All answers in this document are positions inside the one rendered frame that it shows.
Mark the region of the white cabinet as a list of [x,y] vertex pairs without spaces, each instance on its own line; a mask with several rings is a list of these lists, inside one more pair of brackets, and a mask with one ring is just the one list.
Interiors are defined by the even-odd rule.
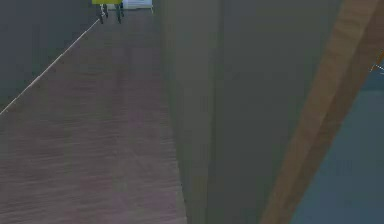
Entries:
[[152,9],[152,0],[123,0],[125,9]]

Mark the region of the yellow chair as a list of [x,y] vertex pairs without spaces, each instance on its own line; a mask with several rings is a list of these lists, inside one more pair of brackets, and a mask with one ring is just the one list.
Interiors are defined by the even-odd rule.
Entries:
[[103,17],[108,17],[108,4],[115,7],[118,23],[122,22],[122,17],[124,16],[123,0],[91,0],[91,3],[96,6],[96,15],[101,24],[104,23]]

